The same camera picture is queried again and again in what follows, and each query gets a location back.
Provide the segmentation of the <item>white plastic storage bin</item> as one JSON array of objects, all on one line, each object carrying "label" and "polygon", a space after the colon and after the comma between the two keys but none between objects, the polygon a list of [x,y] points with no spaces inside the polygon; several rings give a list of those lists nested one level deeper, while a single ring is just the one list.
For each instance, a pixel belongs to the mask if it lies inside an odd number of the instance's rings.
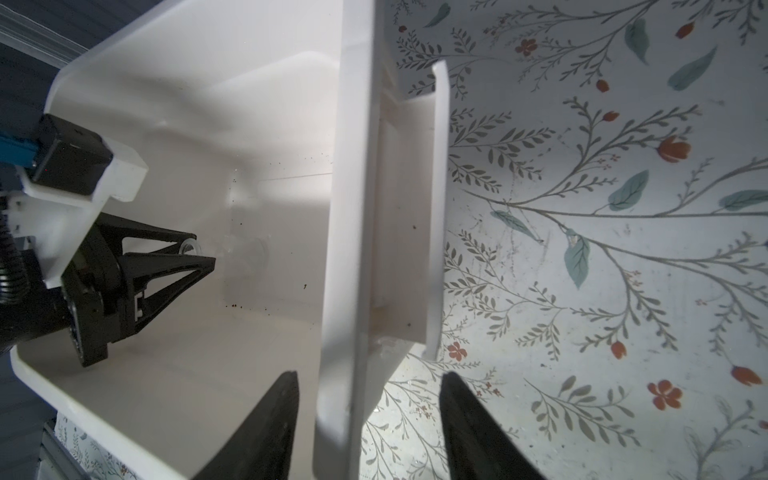
[{"label": "white plastic storage bin", "polygon": [[212,273],[80,364],[69,332],[16,376],[145,479],[191,479],[286,371],[292,479],[354,479],[362,428],[442,316],[450,93],[405,99],[379,1],[165,1],[56,76],[47,113],[133,149],[135,199],[25,192],[13,231],[61,285],[107,213],[193,233]]}]

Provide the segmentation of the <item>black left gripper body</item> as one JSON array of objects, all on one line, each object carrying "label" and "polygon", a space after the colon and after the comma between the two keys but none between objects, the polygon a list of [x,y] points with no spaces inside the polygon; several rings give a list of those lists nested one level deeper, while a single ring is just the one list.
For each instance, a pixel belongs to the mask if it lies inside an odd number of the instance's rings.
[{"label": "black left gripper body", "polygon": [[22,244],[1,235],[1,352],[66,330],[82,366],[105,360],[110,335],[119,330],[105,298],[120,277],[116,255],[98,228],[91,227],[59,287],[46,285],[36,253]]}]

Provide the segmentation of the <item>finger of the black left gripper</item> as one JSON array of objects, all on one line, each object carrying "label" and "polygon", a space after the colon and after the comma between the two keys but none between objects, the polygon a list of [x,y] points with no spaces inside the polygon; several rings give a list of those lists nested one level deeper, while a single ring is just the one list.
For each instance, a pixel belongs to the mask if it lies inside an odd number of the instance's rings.
[{"label": "finger of the black left gripper", "polygon": [[160,253],[128,253],[118,258],[122,290],[118,295],[119,339],[149,325],[180,295],[212,273],[216,259]]},{"label": "finger of the black left gripper", "polygon": [[98,216],[95,226],[115,255],[125,254],[123,241],[126,238],[171,243],[171,246],[155,250],[158,254],[177,254],[184,241],[197,239],[193,233],[156,227],[107,213]]}]

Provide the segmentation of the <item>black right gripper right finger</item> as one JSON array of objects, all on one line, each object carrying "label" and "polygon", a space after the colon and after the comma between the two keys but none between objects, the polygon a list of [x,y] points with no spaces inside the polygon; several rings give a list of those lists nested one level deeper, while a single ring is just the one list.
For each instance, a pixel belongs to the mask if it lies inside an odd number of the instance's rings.
[{"label": "black right gripper right finger", "polygon": [[442,376],[439,408],[452,479],[541,479],[455,372]]}]

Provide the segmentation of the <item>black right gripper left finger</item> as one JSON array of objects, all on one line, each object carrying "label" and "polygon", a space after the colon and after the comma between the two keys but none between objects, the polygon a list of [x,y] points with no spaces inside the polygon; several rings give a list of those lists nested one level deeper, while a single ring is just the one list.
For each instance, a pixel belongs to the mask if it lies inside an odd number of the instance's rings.
[{"label": "black right gripper left finger", "polygon": [[286,371],[194,479],[288,478],[299,405],[298,374]]}]

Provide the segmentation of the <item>clear glass bottle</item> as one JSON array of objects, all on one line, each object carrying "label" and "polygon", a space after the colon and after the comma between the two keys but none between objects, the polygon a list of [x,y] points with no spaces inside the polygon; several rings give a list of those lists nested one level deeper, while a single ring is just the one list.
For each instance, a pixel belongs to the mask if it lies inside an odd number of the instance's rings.
[{"label": "clear glass bottle", "polygon": [[199,242],[195,238],[187,238],[180,244],[179,254],[200,256],[202,254],[202,249]]}]

